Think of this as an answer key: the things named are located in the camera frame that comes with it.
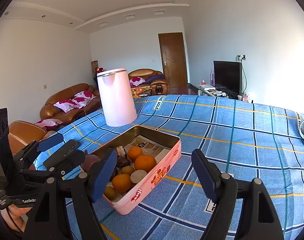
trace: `cable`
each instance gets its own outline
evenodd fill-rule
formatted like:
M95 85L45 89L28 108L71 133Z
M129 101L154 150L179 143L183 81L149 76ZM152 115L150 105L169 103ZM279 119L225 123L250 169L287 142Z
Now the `cable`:
M241 67L242 67L242 70L243 70L243 73L244 73L244 77L245 77L245 89L243 90L243 92L242 92L242 95L243 95L243 93L245 92L245 90L246 90L246 88L247 88L247 86L248 86L248 81L247 81L247 79L246 79L246 74L245 74L245 72L244 72L244 69L243 69L243 65L242 65L242 61L243 61L243 59L241 59Z
M11 215L10 215L10 212L9 212L9 209L8 209L8 208L6 208L6 212L8 213L8 215L9 215L9 217L10 217L12 223L15 225L15 227L16 227L22 234L24 234L23 231L21 230L21 228L19 228L19 226L14 222L13 218L12 218Z

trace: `power outlet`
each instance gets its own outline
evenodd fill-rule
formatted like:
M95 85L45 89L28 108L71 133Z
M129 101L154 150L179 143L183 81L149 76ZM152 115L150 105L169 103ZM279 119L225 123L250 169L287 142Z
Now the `power outlet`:
M246 60L246 57L245 57L245 55L239 54L236 56L236 60L238 62L241 62L242 60Z

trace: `newspaper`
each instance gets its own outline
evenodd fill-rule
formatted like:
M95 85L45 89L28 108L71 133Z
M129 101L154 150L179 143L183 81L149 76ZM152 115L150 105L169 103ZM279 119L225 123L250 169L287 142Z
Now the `newspaper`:
M159 163L160 160L162 160L163 157L171 150L171 148L151 141L141 135L135 137L128 145L124 146L124 148L126 152L128 152L128 150L133 146L139 146L142 148L143 154L153 156L156 163Z

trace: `ceiling light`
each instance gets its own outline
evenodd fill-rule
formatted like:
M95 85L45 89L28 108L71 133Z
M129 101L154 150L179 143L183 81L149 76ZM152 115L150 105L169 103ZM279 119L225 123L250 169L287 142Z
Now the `ceiling light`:
M100 22L100 23L96 23L95 25L100 25L100 27L108 25L107 22Z
M128 15L124 15L124 17L128 20L128 19L133 19L135 18L135 14L132 13L132 14L128 14Z
M154 15L164 14L165 10L154 10Z

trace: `human hand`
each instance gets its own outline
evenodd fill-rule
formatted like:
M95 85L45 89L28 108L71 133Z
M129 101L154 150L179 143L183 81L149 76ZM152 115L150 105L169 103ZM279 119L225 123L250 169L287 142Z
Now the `human hand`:
M19 229L24 232L26 222L21 218L22 215L28 213L31 208L18 208L16 205L11 204L9 207L9 214L12 217L14 223L19 227ZM1 215L4 219L4 221L7 223L7 225L15 231L20 231L12 222L12 220L9 217L9 214L6 209L1 210Z

